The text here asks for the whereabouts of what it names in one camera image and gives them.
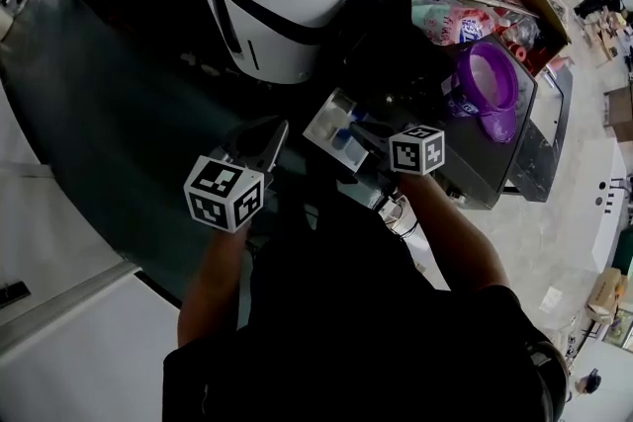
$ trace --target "purple bowl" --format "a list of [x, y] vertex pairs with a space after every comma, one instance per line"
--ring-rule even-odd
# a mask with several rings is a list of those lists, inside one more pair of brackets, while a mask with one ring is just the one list
[[487, 136], [495, 142], [511, 142], [516, 133], [516, 111], [508, 110], [479, 117]]
[[[497, 82], [497, 104], [491, 102], [477, 86], [471, 57], [480, 56], [490, 66]], [[518, 79], [512, 62], [506, 53], [490, 42], [475, 42], [459, 56], [457, 70], [453, 74], [448, 105], [458, 117], [484, 117], [492, 113], [509, 111], [518, 99]]]

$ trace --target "fiducial marker cube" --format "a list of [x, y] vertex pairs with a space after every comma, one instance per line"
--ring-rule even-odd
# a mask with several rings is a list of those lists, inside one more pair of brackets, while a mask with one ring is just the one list
[[392, 171], [427, 174], [444, 165], [444, 131], [417, 126], [389, 138]]
[[236, 232], [264, 206], [264, 175], [200, 156], [185, 183], [185, 196], [193, 219]]

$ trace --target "floor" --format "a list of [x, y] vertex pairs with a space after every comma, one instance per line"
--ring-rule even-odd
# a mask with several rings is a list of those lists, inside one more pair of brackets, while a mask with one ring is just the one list
[[[558, 230], [583, 141], [609, 135], [602, 127], [602, 94], [626, 82], [621, 59], [596, 68], [597, 57], [580, 26], [571, 22], [569, 32], [573, 43], [565, 54], [575, 63], [574, 92], [549, 201], [502, 196], [492, 211], [465, 211], [497, 248], [526, 313], [537, 326], [552, 330], [565, 327], [580, 312], [595, 279], [594, 273], [566, 265]], [[116, 250], [182, 295], [208, 232], [187, 215], [182, 189], [161, 182], [166, 177], [184, 181], [192, 157], [213, 147], [218, 140], [210, 135], [211, 123], [229, 129], [238, 119], [216, 107], [199, 84], [170, 62], [124, 40], [76, 0], [31, 0], [2, 43], [0, 56], [9, 77], [8, 95], [33, 120], [27, 135], [50, 161], [68, 197], [84, 203], [81, 212]], [[95, 101], [96, 89], [105, 100]], [[547, 87], [541, 90], [544, 102], [535, 115], [547, 116], [552, 97]], [[60, 120], [67, 116], [73, 121]], [[82, 128], [95, 116], [107, 127]], [[633, 147], [623, 145], [623, 151], [633, 168]], [[100, 170], [100, 164], [109, 171]], [[117, 216], [104, 209], [116, 210]], [[441, 286], [436, 267], [424, 268], [431, 282]], [[563, 296], [546, 312], [539, 306], [550, 287]]]

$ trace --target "table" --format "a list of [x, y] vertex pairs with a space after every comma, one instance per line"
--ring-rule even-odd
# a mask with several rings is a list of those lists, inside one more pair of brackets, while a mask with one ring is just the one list
[[[293, 87], [273, 85], [265, 87], [262, 84], [254, 82], [247, 76], [229, 75], [223, 76], [226, 85], [215, 86], [210, 97], [216, 101], [224, 110], [231, 115], [237, 115], [239, 118], [248, 120], [265, 114], [282, 114], [291, 120], [291, 139], [288, 144], [298, 156], [291, 157], [296, 164], [292, 167], [292, 172], [300, 170], [300, 166], [305, 165], [306, 155], [312, 156], [313, 151], [305, 146], [301, 139], [301, 132], [308, 124], [312, 116], [318, 111], [318, 108], [325, 101], [329, 93], [336, 86], [345, 92], [353, 95], [353, 99], [359, 102], [366, 102], [368, 107], [375, 108], [378, 105], [371, 102], [371, 97], [366, 94], [366, 88], [360, 84], [358, 76], [347, 73], [339, 65], [347, 59], [350, 50], [358, 45], [360, 40], [364, 40], [364, 35], [368, 33], [367, 29], [373, 27], [377, 23], [377, 17], [381, 16], [384, 8], [390, 5], [392, 0], [348, 0], [344, 12], [340, 18], [344, 21], [344, 26], [338, 34], [336, 40], [331, 41], [327, 47], [324, 47], [320, 66], [316, 72], [316, 78], [310, 83], [296, 85]], [[185, 12], [179, 13], [178, 17], [172, 17], [173, 20], [164, 20], [165, 10], [171, 9], [171, 5], [161, 7], [161, 0], [137, 0], [136, 9], [129, 11], [135, 13], [138, 19], [138, 25], [142, 28], [152, 40], [158, 41], [161, 36], [168, 36], [169, 44], [177, 48], [178, 51], [194, 50], [198, 57], [208, 59], [216, 69], [224, 69], [226, 63], [230, 61], [226, 53], [223, 40], [216, 30], [215, 21], [211, 16], [211, 11], [206, 0], [188, 0]], [[155, 20], [160, 19], [161, 23], [156, 24]], [[440, 69], [426, 69], [426, 82], [430, 83], [439, 79], [442, 75], [448, 75], [452, 71], [452, 62], [446, 60]], [[352, 88], [355, 84], [359, 85], [360, 94], [355, 93]], [[529, 116], [529, 110], [532, 104], [533, 91], [528, 90], [532, 85], [525, 82], [524, 90], [521, 93], [522, 100], [520, 108], [521, 118], [519, 118], [519, 126], [522, 126], [522, 120]], [[244, 104], [244, 97], [250, 97], [249, 104]], [[486, 138], [480, 135], [480, 129], [476, 125], [477, 121], [466, 119], [459, 125], [442, 123], [441, 119], [433, 120], [431, 117], [438, 115], [437, 112], [429, 112], [425, 108], [424, 112], [416, 111], [405, 113], [399, 117], [400, 121], [408, 115], [413, 122], [439, 122], [440, 127], [446, 127], [450, 135], [448, 164], [443, 169], [446, 177], [461, 192], [471, 197], [471, 204], [476, 208], [489, 209], [495, 205], [498, 196], [503, 192], [505, 180], [507, 179], [507, 168], [511, 165], [512, 158], [516, 154], [516, 148], [522, 143], [523, 128], [517, 131], [515, 139], [510, 146], [492, 145]], [[223, 132], [221, 126], [218, 126], [218, 132]], [[477, 146], [486, 146], [490, 150], [489, 163], [478, 159], [480, 149]], [[377, 188], [377, 178], [372, 174], [371, 168], [364, 168], [359, 178], [353, 178], [349, 174], [339, 172], [340, 178], [353, 183], [357, 180], [363, 181], [370, 189], [375, 192]], [[367, 202], [373, 200], [373, 197], [367, 199], [363, 196], [372, 194], [360, 193], [358, 198]]]
[[[209, 43], [216, 33], [202, 1], [204, 10], [192, 7], [178, 26]], [[334, 87], [347, 88], [343, 74], [322, 67], [321, 85], [297, 87], [230, 72], [211, 78], [179, 61], [179, 51], [174, 58], [170, 51], [182, 48], [182, 39], [169, 45], [153, 37], [152, 46], [123, 37], [77, 0], [31, 0], [20, 21], [5, 40], [0, 71], [6, 67], [3, 84], [27, 139], [99, 234], [176, 296], [185, 293], [211, 233], [191, 219], [182, 190], [200, 154], [242, 122], [283, 114], [291, 134], [273, 190], [301, 185], [307, 162], [333, 163], [302, 132]], [[209, 43], [209, 51], [222, 60], [223, 46]], [[371, 205], [380, 197], [369, 165], [358, 178], [341, 179], [357, 201]], [[269, 201], [255, 220], [263, 232], [276, 218], [274, 206]]]
[[551, 77], [550, 82], [558, 88], [563, 98], [554, 141], [550, 144], [534, 122], [528, 121], [523, 144], [508, 175], [513, 187], [504, 189], [507, 194], [520, 194], [527, 201], [536, 203], [547, 202], [554, 185], [567, 133], [574, 76], [564, 66]]
[[[429, 42], [410, 24], [410, 0], [379, 4], [358, 8], [356, 18], [369, 18], [371, 28], [366, 24], [364, 31], [358, 31], [353, 49], [345, 55], [341, 87], [373, 117], [395, 128], [422, 123], [443, 129], [447, 156], [438, 172], [469, 198], [469, 208], [491, 209], [522, 145], [536, 83], [511, 57], [519, 81], [516, 135], [508, 144], [489, 140], [477, 119], [447, 115], [439, 84], [453, 73], [461, 47], [439, 48]], [[505, 50], [496, 38], [487, 40]], [[361, 178], [367, 165], [368, 161], [361, 168]]]

